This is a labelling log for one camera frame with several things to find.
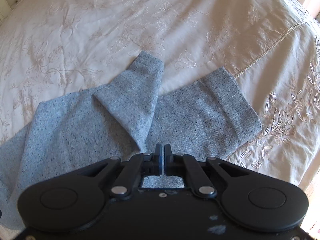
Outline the cream embroidered bedspread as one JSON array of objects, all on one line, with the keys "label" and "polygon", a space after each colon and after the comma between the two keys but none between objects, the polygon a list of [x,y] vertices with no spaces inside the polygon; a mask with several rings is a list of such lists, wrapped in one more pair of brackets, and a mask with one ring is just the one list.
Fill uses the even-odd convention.
[{"label": "cream embroidered bedspread", "polygon": [[141,51],[166,93],[225,67],[263,129],[228,160],[306,189],[319,170],[319,24],[297,0],[22,0],[1,24],[1,142],[38,104]]}]

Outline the light blue speckled pants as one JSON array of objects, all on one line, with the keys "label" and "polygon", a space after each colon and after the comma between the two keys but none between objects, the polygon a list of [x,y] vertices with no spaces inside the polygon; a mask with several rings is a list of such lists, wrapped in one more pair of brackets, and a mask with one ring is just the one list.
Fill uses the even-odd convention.
[{"label": "light blue speckled pants", "polygon": [[30,185],[108,157],[170,144],[197,159],[223,159],[261,131],[235,79],[219,68],[160,95],[164,64],[141,52],[109,84],[41,102],[1,145],[1,225],[20,230],[17,200]]}]

